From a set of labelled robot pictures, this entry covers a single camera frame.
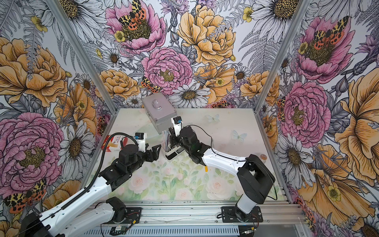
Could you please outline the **white clear toothbrush holder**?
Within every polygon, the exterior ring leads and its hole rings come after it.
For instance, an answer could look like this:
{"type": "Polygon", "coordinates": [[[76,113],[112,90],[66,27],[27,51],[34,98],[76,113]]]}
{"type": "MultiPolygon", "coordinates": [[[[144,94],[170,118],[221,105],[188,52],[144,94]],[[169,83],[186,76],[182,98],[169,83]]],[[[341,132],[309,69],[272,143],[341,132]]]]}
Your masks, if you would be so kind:
{"type": "Polygon", "coordinates": [[[171,135],[170,134],[170,148],[169,148],[169,151],[168,152],[165,152],[164,149],[164,155],[165,157],[168,159],[168,160],[172,160],[173,158],[175,158],[176,156],[178,156],[179,154],[181,154],[183,151],[184,151],[184,148],[182,148],[176,138],[175,135],[171,135]]]}

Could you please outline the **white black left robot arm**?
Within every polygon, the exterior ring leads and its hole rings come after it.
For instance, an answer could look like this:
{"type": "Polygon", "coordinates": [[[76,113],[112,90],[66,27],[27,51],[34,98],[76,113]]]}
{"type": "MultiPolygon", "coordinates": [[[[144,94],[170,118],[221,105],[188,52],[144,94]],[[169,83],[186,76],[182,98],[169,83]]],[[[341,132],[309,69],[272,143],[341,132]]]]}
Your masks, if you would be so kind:
{"type": "Polygon", "coordinates": [[[121,149],[119,157],[99,173],[88,187],[41,213],[31,213],[22,221],[19,237],[60,237],[63,229],[74,221],[84,210],[100,198],[113,192],[128,181],[133,172],[145,162],[158,160],[161,145],[153,146],[144,152],[138,145],[129,144],[121,149]]]}

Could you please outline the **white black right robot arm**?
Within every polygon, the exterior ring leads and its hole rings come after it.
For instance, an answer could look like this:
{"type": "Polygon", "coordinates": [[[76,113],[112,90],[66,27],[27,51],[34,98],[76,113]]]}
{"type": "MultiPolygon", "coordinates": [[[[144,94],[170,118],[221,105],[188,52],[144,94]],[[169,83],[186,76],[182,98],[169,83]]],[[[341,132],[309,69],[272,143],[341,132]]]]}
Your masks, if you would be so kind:
{"type": "Polygon", "coordinates": [[[211,145],[200,142],[190,126],[180,131],[171,127],[168,131],[170,145],[185,151],[195,164],[217,168],[238,178],[243,193],[235,205],[235,215],[240,219],[265,202],[275,177],[257,155],[236,157],[218,152],[211,145]]]}

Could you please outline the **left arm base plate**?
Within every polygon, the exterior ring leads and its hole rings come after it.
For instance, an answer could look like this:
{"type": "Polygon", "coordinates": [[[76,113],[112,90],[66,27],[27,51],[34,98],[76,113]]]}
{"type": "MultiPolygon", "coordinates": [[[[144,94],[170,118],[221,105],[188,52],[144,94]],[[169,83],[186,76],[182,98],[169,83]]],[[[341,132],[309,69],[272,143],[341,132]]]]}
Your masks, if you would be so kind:
{"type": "Polygon", "coordinates": [[[126,207],[116,210],[107,224],[138,224],[140,223],[142,208],[126,207]]]}

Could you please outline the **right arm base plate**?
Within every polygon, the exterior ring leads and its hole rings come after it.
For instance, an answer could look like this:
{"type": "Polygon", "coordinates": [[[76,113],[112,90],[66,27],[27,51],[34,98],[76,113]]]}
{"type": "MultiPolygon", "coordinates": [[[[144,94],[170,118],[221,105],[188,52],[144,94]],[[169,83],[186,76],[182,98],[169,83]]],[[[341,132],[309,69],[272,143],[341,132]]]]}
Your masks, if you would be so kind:
{"type": "Polygon", "coordinates": [[[261,223],[263,222],[262,212],[259,206],[255,206],[250,213],[246,214],[237,209],[236,206],[222,206],[221,213],[217,215],[223,223],[261,223]]]}

